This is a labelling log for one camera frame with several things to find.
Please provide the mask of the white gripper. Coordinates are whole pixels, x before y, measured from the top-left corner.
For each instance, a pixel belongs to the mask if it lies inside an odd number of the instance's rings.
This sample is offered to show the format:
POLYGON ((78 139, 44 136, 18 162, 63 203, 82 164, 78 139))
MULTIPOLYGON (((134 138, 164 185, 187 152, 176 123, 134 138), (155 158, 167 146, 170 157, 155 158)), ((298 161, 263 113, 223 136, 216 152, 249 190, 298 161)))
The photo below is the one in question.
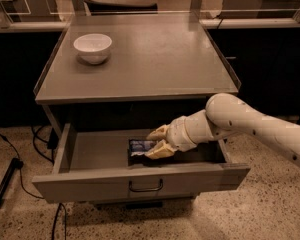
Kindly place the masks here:
POLYGON ((194 149, 197 144, 192 141, 190 133, 196 132, 196 124, 196 119, 190 116, 181 116, 174 119, 169 126, 164 124, 153 130, 146 139, 159 142, 147 151, 145 156, 155 160, 171 157, 177 150, 186 152, 194 149))

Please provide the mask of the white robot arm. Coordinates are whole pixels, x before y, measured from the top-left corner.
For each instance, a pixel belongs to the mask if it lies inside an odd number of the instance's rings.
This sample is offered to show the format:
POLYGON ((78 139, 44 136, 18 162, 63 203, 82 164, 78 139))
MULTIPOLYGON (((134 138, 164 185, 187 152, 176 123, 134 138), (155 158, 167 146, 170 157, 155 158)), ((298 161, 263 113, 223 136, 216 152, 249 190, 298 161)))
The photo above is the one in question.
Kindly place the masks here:
POLYGON ((256 138, 300 168, 300 125, 263 114, 228 93, 215 94, 203 110, 152 131, 147 138, 156 145, 146 156, 171 157, 236 133, 256 138))

